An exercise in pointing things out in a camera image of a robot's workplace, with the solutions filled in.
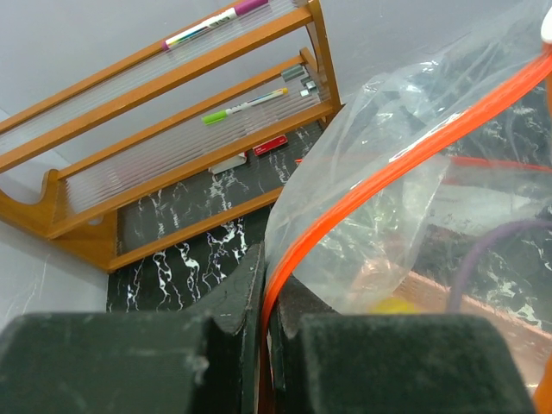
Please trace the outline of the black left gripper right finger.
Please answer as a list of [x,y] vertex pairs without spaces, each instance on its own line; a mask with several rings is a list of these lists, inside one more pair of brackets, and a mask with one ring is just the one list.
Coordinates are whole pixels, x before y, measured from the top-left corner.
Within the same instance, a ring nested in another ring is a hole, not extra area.
[[531,413],[505,339],[469,315],[345,316],[289,279],[271,318],[279,413]]

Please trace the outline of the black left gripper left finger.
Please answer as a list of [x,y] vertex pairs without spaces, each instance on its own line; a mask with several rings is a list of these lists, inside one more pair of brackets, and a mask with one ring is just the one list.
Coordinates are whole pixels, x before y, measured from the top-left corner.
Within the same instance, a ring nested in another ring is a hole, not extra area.
[[181,311],[24,315],[1,334],[4,413],[254,413],[264,248]]

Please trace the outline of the clear orange-zip bag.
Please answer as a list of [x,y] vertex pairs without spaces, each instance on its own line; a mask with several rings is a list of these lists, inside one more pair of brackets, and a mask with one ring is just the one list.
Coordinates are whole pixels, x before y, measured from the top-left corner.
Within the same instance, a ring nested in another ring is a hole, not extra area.
[[538,218],[551,205],[551,169],[515,160],[435,155],[336,223],[318,244],[347,240],[404,248],[431,238],[474,239]]

